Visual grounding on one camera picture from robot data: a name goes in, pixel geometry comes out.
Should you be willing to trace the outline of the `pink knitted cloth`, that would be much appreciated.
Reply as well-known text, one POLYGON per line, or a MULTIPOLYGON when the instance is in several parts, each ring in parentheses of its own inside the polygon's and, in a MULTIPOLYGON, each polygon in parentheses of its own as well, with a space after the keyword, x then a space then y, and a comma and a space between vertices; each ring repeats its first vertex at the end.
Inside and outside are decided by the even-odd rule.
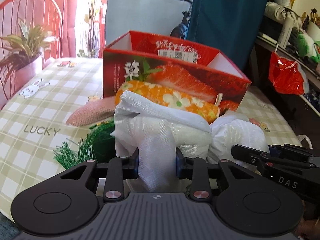
POLYGON ((103 121, 114 115, 116 108, 115 97, 107 97, 90 101, 77 109, 67 119, 66 124, 75 127, 87 126, 103 121))

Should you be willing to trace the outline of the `black metal stand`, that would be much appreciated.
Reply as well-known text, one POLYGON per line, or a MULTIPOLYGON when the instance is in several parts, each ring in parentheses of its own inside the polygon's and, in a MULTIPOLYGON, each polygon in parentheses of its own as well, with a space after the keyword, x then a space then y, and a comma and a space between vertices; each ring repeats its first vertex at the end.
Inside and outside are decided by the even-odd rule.
POLYGON ((193 6, 193 0, 179 0, 189 3, 189 9, 182 12, 183 18, 181 20, 181 23, 179 23, 170 33, 170 36, 184 39, 190 22, 191 17, 191 11, 193 6))

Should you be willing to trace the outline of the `orange floral cloth pouch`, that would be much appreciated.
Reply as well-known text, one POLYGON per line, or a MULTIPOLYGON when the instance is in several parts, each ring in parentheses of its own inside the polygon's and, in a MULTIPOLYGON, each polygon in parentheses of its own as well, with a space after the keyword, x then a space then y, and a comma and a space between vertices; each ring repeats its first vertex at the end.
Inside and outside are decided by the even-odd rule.
POLYGON ((115 96, 116 104, 120 103, 121 94, 127 90, 159 105, 198 114, 210 124, 220 116, 220 108, 212 103, 172 88, 137 80, 126 81, 121 85, 115 96))

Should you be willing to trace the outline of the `teal curtain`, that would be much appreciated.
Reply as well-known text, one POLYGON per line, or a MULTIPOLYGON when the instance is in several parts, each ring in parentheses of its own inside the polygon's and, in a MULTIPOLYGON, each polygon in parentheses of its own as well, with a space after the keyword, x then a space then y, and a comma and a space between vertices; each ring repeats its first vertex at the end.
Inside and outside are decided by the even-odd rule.
POLYGON ((221 50, 242 69, 268 0, 194 0, 186 39, 221 50))

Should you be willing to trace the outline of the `white cylindrical bottle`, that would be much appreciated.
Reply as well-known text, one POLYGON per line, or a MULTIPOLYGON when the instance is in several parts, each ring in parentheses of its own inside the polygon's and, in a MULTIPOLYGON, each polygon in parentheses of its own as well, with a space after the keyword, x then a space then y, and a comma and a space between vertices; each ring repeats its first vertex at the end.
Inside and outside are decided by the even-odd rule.
POLYGON ((287 16, 277 41, 277 45, 282 49, 286 49, 287 43, 289 41, 289 38, 292 32, 293 24, 294 24, 293 18, 287 16))

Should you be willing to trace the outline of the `green tasselled sachet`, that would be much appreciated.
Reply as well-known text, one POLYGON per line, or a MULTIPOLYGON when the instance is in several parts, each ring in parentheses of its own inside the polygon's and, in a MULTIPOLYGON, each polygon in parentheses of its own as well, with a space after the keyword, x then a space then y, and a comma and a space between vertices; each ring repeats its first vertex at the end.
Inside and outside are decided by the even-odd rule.
POLYGON ((66 170, 93 159, 97 163, 108 163, 116 157, 115 139, 111 135, 115 130, 114 121, 103 121, 90 127, 90 132, 79 142, 70 139, 57 146, 54 159, 66 170))

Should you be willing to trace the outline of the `printed pink backdrop cloth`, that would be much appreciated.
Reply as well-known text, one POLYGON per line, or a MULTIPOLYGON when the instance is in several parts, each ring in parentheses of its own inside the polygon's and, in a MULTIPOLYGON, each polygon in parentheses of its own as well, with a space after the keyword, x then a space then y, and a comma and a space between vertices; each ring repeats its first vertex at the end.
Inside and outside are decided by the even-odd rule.
POLYGON ((106 0, 1 0, 1 105, 51 62, 102 56, 106 0))

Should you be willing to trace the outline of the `red plastic bag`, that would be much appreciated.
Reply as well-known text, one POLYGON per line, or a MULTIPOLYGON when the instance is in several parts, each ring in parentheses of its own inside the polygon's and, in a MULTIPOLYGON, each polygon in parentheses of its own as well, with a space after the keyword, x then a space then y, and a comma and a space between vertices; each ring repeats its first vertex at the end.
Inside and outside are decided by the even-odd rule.
POLYGON ((308 79, 301 65, 275 52, 271 53, 268 79, 281 94, 303 95, 309 92, 308 79))

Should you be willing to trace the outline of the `red strawberry cardboard box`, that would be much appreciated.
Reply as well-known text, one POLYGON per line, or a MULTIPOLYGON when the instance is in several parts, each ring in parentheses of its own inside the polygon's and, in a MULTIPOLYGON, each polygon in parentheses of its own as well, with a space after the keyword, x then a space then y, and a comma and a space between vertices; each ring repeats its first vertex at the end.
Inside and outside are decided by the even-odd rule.
POLYGON ((171 36, 128 31, 103 51, 103 96, 126 81, 155 83, 235 111, 250 80, 220 50, 171 36))

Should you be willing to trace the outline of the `white mesh cloth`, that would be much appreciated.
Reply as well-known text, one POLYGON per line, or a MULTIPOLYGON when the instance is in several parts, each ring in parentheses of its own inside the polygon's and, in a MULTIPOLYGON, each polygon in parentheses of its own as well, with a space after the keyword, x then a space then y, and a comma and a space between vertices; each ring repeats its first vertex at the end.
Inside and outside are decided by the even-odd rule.
POLYGON ((234 160, 235 145, 269 151, 263 130, 243 114, 227 111, 209 124, 198 114, 161 106, 129 91, 120 97, 114 123, 117 156, 139 151, 139 177, 127 179, 129 191, 183 191, 187 184, 176 177, 177 148, 186 157, 214 164, 234 160))

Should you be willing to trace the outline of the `green white plastic bag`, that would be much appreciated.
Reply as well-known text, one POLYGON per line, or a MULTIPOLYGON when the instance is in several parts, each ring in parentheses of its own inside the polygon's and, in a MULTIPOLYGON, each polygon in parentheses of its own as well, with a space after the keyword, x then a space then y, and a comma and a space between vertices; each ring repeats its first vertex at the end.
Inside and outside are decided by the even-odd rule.
POLYGON ((306 32, 298 33, 297 50, 301 58, 307 57, 312 62, 319 63, 319 45, 306 32))

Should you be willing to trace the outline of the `checked plaid tablecloth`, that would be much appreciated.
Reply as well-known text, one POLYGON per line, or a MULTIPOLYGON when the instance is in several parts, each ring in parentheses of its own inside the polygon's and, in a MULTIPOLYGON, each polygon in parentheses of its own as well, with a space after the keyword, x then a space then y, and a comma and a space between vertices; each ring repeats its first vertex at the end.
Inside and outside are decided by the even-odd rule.
MULTIPOLYGON (((74 67, 56 60, 30 80, 1 110, 1 213, 10 217, 11 204, 22 191, 66 170, 54 159, 63 142, 79 142, 90 127, 75 127, 67 119, 81 106, 103 96, 101 59, 76 58, 74 67)), ((223 116, 231 109, 220 109, 223 116)), ((299 141, 278 110, 249 89, 237 109, 261 128, 268 145, 299 141)))

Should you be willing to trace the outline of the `dark wooden shelf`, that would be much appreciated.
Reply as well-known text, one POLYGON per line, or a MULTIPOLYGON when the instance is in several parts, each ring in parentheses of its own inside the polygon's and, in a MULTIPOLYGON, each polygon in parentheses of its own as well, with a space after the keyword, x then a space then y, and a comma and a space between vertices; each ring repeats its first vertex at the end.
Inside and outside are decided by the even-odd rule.
POLYGON ((319 148, 319 76, 263 33, 254 42, 251 63, 254 83, 293 131, 319 148))

